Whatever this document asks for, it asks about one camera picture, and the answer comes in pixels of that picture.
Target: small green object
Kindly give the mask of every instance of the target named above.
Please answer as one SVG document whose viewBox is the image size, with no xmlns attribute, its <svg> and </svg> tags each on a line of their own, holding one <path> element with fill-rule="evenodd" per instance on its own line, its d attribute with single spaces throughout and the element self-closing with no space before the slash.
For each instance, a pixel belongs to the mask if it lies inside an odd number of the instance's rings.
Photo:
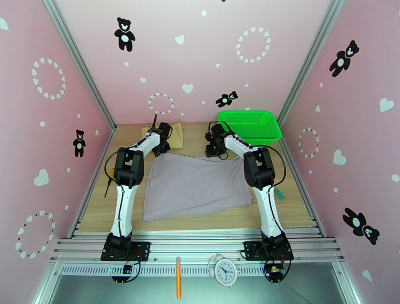
<svg viewBox="0 0 400 304">
<path fill-rule="evenodd" d="M 284 194 L 279 189 L 275 189 L 275 194 L 278 196 L 280 200 L 283 200 L 285 198 Z"/>
<path fill-rule="evenodd" d="M 222 111 L 218 121 L 226 122 L 241 139 L 253 146 L 268 146 L 282 138 L 277 119 L 267 111 Z"/>
</svg>

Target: wooden table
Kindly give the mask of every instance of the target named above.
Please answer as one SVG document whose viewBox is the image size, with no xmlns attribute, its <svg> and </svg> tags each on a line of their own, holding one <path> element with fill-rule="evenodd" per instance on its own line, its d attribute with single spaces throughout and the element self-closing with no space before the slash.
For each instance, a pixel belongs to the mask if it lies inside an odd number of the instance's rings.
<svg viewBox="0 0 400 304">
<path fill-rule="evenodd" d="M 123 124 L 117 127 L 111 145 L 107 151 L 106 159 L 120 147 L 129 147 L 142 138 L 143 124 Z M 208 123 L 186 123 L 183 128 L 183 148 L 172 149 L 168 153 L 174 153 L 189 157 L 206 156 L 205 134 L 208 131 Z M 282 155 L 279 143 L 271 145 Z M 229 158 L 236 154 L 229 151 Z M 276 181 L 280 181 L 284 170 L 281 159 L 272 151 L 271 157 L 276 171 Z M 136 194 L 133 208 L 132 227 L 134 231 L 175 231 L 175 230 L 205 230 L 205 229 L 249 229 L 261 228 L 259 206 L 253 195 L 252 204 L 248 206 L 233 207 L 218 213 L 200 216 L 179 216 L 168 219 L 143 222 L 146 184 L 151 166 L 155 160 L 151 152 L 144 159 L 145 177 Z M 111 172 L 115 165 L 112 158 L 107 166 Z M 93 194 L 83 217 L 78 233 L 106 233 L 111 231 L 114 222 L 117 204 L 117 187 L 111 184 L 107 197 L 108 178 L 104 173 L 104 164 L 97 179 Z M 288 168 L 286 180 L 278 188 L 284 194 L 285 199 L 279 200 L 275 196 L 279 219 L 283 227 L 309 227 L 313 226 L 310 215 L 301 197 L 299 189 Z"/>
</svg>

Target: white alarm clock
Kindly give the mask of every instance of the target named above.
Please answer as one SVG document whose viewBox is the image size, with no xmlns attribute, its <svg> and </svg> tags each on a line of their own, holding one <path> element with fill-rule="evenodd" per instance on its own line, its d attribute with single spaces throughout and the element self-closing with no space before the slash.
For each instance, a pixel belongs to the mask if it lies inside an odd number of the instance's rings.
<svg viewBox="0 0 400 304">
<path fill-rule="evenodd" d="M 221 254 L 213 256 L 210 259 L 210 262 L 214 259 L 216 264 L 214 267 L 208 267 L 209 275 L 213 279 L 216 279 L 216 281 L 222 286 L 232 287 L 238 279 L 238 270 L 235 264 L 230 259 L 223 257 Z"/>
</svg>

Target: pencil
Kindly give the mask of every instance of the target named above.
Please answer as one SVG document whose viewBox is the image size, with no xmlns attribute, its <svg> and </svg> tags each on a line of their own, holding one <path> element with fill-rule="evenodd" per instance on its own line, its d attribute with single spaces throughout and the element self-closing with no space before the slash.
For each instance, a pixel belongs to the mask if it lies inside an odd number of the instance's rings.
<svg viewBox="0 0 400 304">
<path fill-rule="evenodd" d="M 176 299 L 182 300 L 181 258 L 176 258 Z"/>
</svg>

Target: pink wall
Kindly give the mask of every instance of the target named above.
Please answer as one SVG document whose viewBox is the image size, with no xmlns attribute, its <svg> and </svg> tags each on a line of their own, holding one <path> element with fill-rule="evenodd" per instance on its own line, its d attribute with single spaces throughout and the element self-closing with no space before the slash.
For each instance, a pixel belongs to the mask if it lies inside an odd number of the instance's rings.
<svg viewBox="0 0 400 304">
<path fill-rule="evenodd" d="M 399 11 L 398 0 L 347 1 L 283 125 L 322 224 L 367 304 L 398 303 L 400 295 Z M 331 64 L 352 40 L 359 53 L 333 77 Z M 376 245 L 353 234 L 345 208 L 379 230 Z"/>
<path fill-rule="evenodd" d="M 165 122 L 246 108 L 277 116 L 330 0 L 57 3 L 116 123 L 140 124 L 154 111 L 165 112 Z M 115 37 L 119 17 L 131 21 L 131 52 Z M 238 99 L 219 108 L 233 91 Z"/>
<path fill-rule="evenodd" d="M 68 236 L 111 130 L 42 1 L 0 3 L 0 45 L 0 302 L 20 304 Z"/>
</svg>

